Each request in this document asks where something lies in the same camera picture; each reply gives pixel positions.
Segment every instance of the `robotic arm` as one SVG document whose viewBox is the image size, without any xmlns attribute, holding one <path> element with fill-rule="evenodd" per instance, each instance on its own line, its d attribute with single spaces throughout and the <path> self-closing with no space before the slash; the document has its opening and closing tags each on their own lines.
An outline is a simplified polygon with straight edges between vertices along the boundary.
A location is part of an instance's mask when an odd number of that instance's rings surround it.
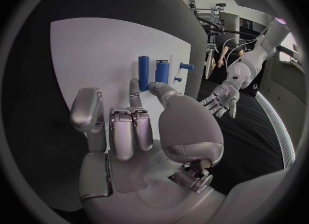
<svg viewBox="0 0 309 224">
<path fill-rule="evenodd" d="M 254 49 L 244 53 L 227 68 L 227 79 L 201 102 L 211 114 L 222 117 L 229 110 L 231 118 L 235 118 L 239 90 L 253 81 L 261 71 L 263 62 L 274 55 L 276 47 L 288 33 L 288 28 L 274 19 L 266 34 L 257 39 Z"/>
</svg>

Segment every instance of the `blue cylinder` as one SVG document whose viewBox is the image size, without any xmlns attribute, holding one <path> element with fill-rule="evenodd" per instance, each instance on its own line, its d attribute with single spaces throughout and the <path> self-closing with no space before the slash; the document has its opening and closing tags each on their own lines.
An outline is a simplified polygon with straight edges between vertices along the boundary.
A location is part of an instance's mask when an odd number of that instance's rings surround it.
<svg viewBox="0 0 309 224">
<path fill-rule="evenodd" d="M 186 70 L 193 71 L 194 65 L 186 64 L 186 63 L 180 63 L 180 68 L 185 68 Z"/>
<path fill-rule="evenodd" d="M 148 90 L 148 79 L 149 79 L 149 57 L 140 56 L 139 57 L 139 84 L 140 90 Z"/>
<path fill-rule="evenodd" d="M 157 62 L 156 82 L 168 84 L 169 63 Z"/>
</svg>

